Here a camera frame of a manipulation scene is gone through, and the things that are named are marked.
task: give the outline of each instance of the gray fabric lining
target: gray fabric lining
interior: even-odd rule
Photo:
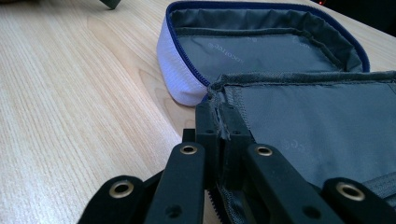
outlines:
[[[343,71],[343,65],[306,32],[279,29],[265,35],[181,35],[187,56],[209,82],[221,74]]]
[[[396,72],[223,76],[209,87],[242,112],[256,142],[277,147],[310,183],[346,177],[396,193]]]
[[[209,82],[230,73],[362,71],[354,47],[309,12],[182,9],[171,20],[182,49]]]

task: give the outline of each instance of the wooden table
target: wooden table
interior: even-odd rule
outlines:
[[[0,223],[75,223],[108,179],[163,169],[194,127],[156,58],[170,3],[0,5]],[[361,42],[372,71],[396,69],[395,37],[323,10]],[[218,222],[206,197],[205,223]]]

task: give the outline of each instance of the white padded side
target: white padded side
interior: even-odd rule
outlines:
[[[157,58],[172,97],[183,105],[201,103],[207,93],[206,86],[192,74],[177,53],[166,18],[163,20],[163,28],[158,39]]]

